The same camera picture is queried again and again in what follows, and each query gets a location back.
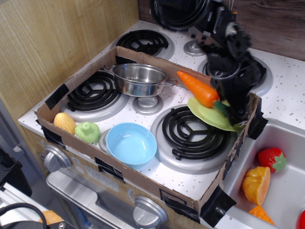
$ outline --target toy food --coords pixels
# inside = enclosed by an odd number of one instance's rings
[[[211,108],[219,100],[218,92],[207,84],[181,71],[177,75],[203,106]]]
[[[246,173],[242,188],[251,203],[262,205],[267,195],[269,183],[270,168],[258,166]]]
[[[285,168],[287,163],[286,155],[280,148],[269,148],[257,154],[258,160],[264,167],[269,167],[270,172],[279,172]]]
[[[62,218],[52,210],[43,211],[42,213],[46,218],[47,225],[62,222]]]
[[[305,229],[305,210],[299,215],[296,221],[296,229]]]
[[[95,123],[84,122],[77,125],[75,134],[88,143],[96,143],[101,137],[100,128]]]
[[[54,126],[57,126],[70,134],[75,134],[76,123],[67,113],[58,113],[54,118]]]
[[[259,219],[262,219],[268,223],[271,223],[272,225],[275,225],[275,223],[273,223],[273,221],[271,220],[271,218],[267,215],[266,211],[263,209],[262,206],[257,205],[256,207],[254,207],[253,209],[251,209],[249,211],[249,213],[255,217],[258,217]]]

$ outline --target toy carrot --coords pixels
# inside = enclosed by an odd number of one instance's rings
[[[218,92],[207,84],[181,71],[177,71],[177,75],[203,106],[213,107],[219,100]]]
[[[259,219],[262,219],[268,223],[271,223],[272,225],[275,225],[275,223],[273,223],[272,219],[267,215],[266,211],[260,205],[257,205],[255,208],[250,210],[249,213],[251,215],[254,215],[255,217],[258,217]]]

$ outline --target pot handle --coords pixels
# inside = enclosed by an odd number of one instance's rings
[[[112,72],[112,69],[115,67],[115,65],[107,65],[107,66],[105,66],[105,67],[103,67],[103,69],[105,70],[105,71],[108,71],[108,72],[110,72],[110,73],[113,73]]]
[[[162,83],[164,86],[175,86],[178,84],[178,81],[172,78],[168,78],[166,81]]]

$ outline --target blue bowl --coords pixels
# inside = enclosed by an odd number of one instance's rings
[[[157,142],[145,127],[135,123],[121,123],[108,132],[106,149],[108,154],[138,169],[154,157]]]

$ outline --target black coil burner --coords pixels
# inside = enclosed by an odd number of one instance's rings
[[[120,94],[113,86],[113,76],[98,71],[68,95],[71,111],[91,111],[105,107]]]
[[[194,130],[191,123],[205,128]],[[224,147],[229,134],[197,118],[187,106],[173,108],[163,120],[162,131],[177,160],[211,158]]]
[[[123,35],[116,45],[153,56],[156,55],[161,48],[167,48],[168,41],[158,32],[137,30]]]
[[[266,68],[264,68],[262,66],[261,63],[259,63],[257,60],[254,60],[257,63],[257,66],[259,68],[260,71],[260,75],[259,75],[259,83],[256,85],[256,87],[260,86],[265,78],[266,78]],[[224,72],[219,72],[217,70],[215,70],[213,67],[211,67],[211,64],[209,64],[207,62],[207,64],[205,65],[205,67],[203,68],[203,74],[207,74],[209,76],[211,76],[211,84],[213,85],[213,87],[217,87],[218,83],[217,83],[217,79],[221,79],[221,78],[226,78],[229,77],[231,75],[234,75],[235,73],[237,73],[238,70],[244,70],[246,68],[249,68],[250,65],[246,62],[243,62],[242,65],[238,68],[234,68],[231,72],[229,73],[224,73]]]

